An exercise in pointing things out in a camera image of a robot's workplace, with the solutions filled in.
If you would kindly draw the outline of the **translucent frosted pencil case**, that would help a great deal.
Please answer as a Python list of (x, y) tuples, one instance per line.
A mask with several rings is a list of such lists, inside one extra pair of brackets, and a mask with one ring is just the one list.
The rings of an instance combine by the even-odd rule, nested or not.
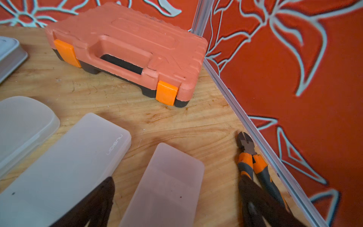
[(1, 179), (59, 128), (51, 108), (25, 96), (1, 101)]

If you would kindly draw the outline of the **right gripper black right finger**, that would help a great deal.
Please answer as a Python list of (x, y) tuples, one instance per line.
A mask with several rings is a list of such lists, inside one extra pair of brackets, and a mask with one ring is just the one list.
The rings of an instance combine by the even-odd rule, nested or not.
[(241, 212), (245, 227), (303, 227), (304, 224), (273, 199), (266, 191), (243, 175), (238, 183)]

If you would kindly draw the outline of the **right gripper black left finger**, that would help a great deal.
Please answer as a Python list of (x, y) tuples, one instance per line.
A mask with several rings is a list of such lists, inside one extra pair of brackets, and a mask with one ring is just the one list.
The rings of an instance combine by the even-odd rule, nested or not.
[(106, 178), (53, 227), (106, 227), (113, 205), (115, 184), (112, 177)]

